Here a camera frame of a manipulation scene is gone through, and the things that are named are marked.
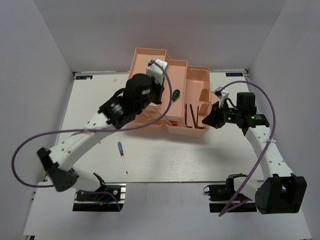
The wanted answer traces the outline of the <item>brown hex key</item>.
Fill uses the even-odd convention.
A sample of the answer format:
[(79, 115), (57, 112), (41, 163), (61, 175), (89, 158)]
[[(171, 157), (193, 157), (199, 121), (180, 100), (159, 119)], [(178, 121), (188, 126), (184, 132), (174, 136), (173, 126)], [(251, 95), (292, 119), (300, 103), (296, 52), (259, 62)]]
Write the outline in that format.
[(184, 105), (184, 124), (185, 124), (186, 128), (188, 128), (188, 125), (187, 125), (187, 112), (188, 112), (188, 107), (187, 107), (187, 104), (185, 103), (185, 105)]
[(195, 113), (194, 113), (192, 104), (190, 104), (189, 107), (190, 107), (190, 111), (191, 111), (191, 117), (192, 117), (192, 122), (193, 122), (194, 128), (203, 130), (204, 129), (203, 126), (198, 126), (198, 119), (196, 119), (196, 117), (195, 117)]

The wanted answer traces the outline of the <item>green stubby screwdriver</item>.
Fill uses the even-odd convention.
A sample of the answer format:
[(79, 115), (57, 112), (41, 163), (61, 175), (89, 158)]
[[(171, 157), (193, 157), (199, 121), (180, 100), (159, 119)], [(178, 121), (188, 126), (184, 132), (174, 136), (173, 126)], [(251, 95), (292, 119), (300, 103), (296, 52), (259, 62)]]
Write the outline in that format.
[(179, 89), (175, 89), (171, 96), (171, 101), (175, 102), (180, 97), (181, 91)]

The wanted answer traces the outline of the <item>pink plastic toolbox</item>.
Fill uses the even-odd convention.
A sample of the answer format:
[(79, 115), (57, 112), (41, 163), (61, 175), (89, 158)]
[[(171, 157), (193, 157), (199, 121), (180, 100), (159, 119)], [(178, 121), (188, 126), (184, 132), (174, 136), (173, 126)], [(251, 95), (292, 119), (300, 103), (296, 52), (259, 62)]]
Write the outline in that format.
[[(210, 91), (210, 70), (204, 66), (191, 66), (186, 60), (171, 59), (166, 49), (136, 48), (129, 76), (145, 73), (148, 61), (168, 62), (167, 74), (171, 84), (164, 85), (162, 104), (150, 104), (130, 127), (140, 127), (142, 131), (165, 132), (172, 135), (202, 138), (209, 126), (202, 120), (211, 112), (211, 106), (218, 98)], [(174, 90), (180, 90), (180, 96), (172, 101)], [(187, 104), (187, 126), (185, 126), (185, 104)], [(197, 124), (204, 129), (195, 129), (190, 110), (192, 104)]]

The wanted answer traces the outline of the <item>blue handled screwdriver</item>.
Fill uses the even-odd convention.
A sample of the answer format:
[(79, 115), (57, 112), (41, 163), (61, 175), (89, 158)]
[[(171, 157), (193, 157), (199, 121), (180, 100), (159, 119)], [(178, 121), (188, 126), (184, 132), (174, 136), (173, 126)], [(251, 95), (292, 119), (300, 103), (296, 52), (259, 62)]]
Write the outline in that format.
[(123, 150), (122, 143), (119, 141), (117, 143), (117, 146), (118, 146), (118, 150), (119, 150), (120, 156), (122, 158), (122, 162), (123, 162), (123, 165), (124, 165), (125, 172), (126, 172), (126, 174), (128, 174), (128, 169), (127, 169), (127, 165), (126, 165), (125, 158), (124, 158), (124, 150)]

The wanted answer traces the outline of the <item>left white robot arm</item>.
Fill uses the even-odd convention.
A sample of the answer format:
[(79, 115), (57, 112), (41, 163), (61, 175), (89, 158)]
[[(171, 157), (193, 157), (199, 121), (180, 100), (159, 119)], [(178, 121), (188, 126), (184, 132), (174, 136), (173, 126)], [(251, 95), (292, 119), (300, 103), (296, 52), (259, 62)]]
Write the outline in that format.
[(82, 129), (49, 149), (40, 148), (37, 155), (57, 192), (70, 188), (88, 191), (99, 200), (105, 196), (106, 187), (97, 173), (81, 173), (74, 168), (76, 162), (107, 136), (127, 130), (151, 103), (161, 103), (164, 74), (137, 73), (129, 78), (124, 88), (117, 90), (103, 103)]

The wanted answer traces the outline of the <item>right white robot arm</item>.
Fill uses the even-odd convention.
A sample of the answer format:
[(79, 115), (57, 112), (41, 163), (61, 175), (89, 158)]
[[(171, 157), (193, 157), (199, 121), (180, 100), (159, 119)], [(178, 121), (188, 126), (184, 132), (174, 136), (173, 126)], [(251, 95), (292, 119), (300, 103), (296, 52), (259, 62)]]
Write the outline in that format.
[(263, 181), (246, 180), (247, 174), (231, 174), (225, 181), (226, 195), (231, 200), (244, 196), (255, 202), (257, 210), (265, 214), (296, 214), (299, 212), (307, 182), (296, 176), (286, 164), (273, 141), (270, 124), (263, 114), (257, 113), (256, 96), (251, 92), (237, 93), (236, 106), (229, 107), (229, 93), (214, 92), (218, 102), (214, 103), (203, 124), (222, 128), (226, 123), (237, 125), (251, 144), (260, 162)]

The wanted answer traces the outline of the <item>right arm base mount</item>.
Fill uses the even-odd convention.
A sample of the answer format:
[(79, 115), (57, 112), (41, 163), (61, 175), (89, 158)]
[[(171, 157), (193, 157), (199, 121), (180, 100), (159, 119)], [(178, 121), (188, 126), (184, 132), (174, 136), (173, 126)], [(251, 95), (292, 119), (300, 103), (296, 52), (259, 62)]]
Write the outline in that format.
[[(203, 188), (203, 193), (209, 196), (209, 212), (220, 213), (233, 194), (236, 192), (234, 188), (234, 179), (246, 178), (243, 173), (231, 174), (224, 183), (213, 183)], [(242, 206), (232, 209), (231, 213), (254, 213), (257, 212), (256, 204), (249, 200)]]

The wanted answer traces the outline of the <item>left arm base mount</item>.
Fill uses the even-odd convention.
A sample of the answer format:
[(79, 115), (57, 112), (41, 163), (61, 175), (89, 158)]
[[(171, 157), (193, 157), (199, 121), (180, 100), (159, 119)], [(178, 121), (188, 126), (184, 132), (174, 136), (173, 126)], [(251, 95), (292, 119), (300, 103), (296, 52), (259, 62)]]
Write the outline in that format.
[(126, 198), (125, 183), (110, 183), (95, 192), (76, 192), (73, 212), (120, 212)]

